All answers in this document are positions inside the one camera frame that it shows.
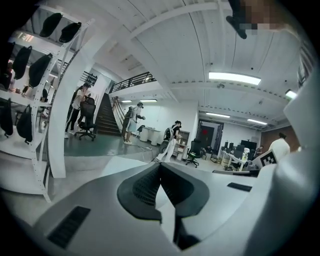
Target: doorway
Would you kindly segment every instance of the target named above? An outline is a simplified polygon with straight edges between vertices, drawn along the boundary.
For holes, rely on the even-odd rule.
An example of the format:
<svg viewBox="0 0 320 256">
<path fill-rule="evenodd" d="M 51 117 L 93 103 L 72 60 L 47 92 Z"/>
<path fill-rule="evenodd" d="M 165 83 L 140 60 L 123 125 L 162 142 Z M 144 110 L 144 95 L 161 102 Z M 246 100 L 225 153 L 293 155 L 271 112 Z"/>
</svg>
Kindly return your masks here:
<svg viewBox="0 0 320 256">
<path fill-rule="evenodd" d="M 200 137 L 201 147 L 205 148 L 207 145 L 211 146 L 212 139 L 214 137 L 215 128 L 202 125 L 200 128 Z"/>
</svg>

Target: white pants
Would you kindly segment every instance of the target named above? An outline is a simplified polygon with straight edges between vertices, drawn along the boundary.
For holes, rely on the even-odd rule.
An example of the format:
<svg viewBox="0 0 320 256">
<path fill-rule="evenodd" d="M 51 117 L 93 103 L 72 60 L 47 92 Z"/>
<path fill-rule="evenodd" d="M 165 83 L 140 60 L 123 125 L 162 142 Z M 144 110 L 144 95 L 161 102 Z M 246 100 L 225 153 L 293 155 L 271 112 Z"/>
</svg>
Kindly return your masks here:
<svg viewBox="0 0 320 256">
<path fill-rule="evenodd" d="M 156 157 L 156 159 L 158 159 L 159 161 L 161 161 L 161 159 L 165 156 L 166 157 L 164 159 L 165 163 L 170 163 L 170 158 L 175 150 L 175 145 L 176 145 L 177 140 L 173 139 L 169 142 L 168 146 L 166 147 L 165 151 L 163 153 L 158 154 L 158 156 Z"/>
</svg>

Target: man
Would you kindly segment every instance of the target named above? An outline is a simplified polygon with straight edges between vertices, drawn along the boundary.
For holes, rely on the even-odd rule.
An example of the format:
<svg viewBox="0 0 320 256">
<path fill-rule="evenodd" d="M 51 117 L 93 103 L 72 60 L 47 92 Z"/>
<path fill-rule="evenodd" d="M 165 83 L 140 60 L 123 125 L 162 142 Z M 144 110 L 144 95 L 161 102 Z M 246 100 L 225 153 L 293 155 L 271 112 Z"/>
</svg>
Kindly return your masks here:
<svg viewBox="0 0 320 256">
<path fill-rule="evenodd" d="M 279 133 L 279 139 L 271 143 L 269 150 L 273 150 L 276 160 L 279 162 L 281 158 L 290 153 L 290 146 L 286 142 L 286 135 Z"/>
<path fill-rule="evenodd" d="M 133 108 L 130 120 L 127 124 L 126 130 L 126 138 L 124 139 L 124 144 L 132 145 L 132 142 L 130 141 L 130 136 L 132 132 L 135 132 L 137 130 L 137 123 L 138 119 L 146 120 L 144 116 L 141 116 L 141 109 L 144 108 L 144 104 L 142 102 L 139 102 L 136 107 Z"/>
<path fill-rule="evenodd" d="M 254 155 L 254 158 L 255 158 L 255 159 L 262 154 L 262 149 L 263 149 L 263 148 L 264 148 L 264 146 L 261 145 L 260 147 L 258 147 L 258 148 L 256 149 L 256 152 L 255 152 L 255 155 Z"/>
<path fill-rule="evenodd" d="M 74 126 L 75 126 L 75 122 L 77 121 L 78 114 L 80 111 L 80 103 L 85 99 L 86 92 L 89 87 L 90 87 L 90 85 L 85 82 L 82 86 L 82 89 L 78 90 L 76 93 L 76 96 L 72 102 L 72 110 L 69 115 L 68 121 L 66 123 L 66 128 L 64 131 L 64 138 L 65 139 L 69 138 L 68 137 L 68 128 L 69 128 L 70 123 L 71 123 L 71 129 L 70 129 L 69 133 L 72 135 L 74 135 L 76 133 L 74 131 L 74 128 L 75 128 Z"/>
</svg>

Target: black pants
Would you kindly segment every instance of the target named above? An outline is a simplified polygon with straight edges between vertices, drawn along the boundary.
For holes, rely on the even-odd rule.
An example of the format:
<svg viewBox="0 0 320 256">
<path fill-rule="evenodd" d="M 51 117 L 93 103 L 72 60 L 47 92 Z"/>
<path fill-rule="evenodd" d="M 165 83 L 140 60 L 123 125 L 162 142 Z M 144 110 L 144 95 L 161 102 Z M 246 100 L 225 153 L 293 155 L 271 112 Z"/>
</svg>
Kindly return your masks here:
<svg viewBox="0 0 320 256">
<path fill-rule="evenodd" d="M 80 111 L 80 109 L 74 109 L 74 108 L 71 110 L 70 116 L 69 116 L 68 121 L 66 123 L 65 132 L 68 131 L 70 123 L 71 123 L 71 131 L 74 130 L 75 122 L 77 121 L 79 111 Z"/>
</svg>

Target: computer monitor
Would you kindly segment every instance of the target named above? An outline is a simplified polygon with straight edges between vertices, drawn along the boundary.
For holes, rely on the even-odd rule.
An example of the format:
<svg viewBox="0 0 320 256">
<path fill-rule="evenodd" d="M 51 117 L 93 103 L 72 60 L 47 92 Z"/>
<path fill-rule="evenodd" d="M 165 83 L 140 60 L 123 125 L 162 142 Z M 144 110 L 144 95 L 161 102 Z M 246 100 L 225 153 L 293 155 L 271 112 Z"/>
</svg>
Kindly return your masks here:
<svg viewBox="0 0 320 256">
<path fill-rule="evenodd" d="M 247 140 L 241 140 L 241 145 L 244 145 L 245 148 L 250 150 L 255 150 L 257 148 L 257 143 Z"/>
</svg>

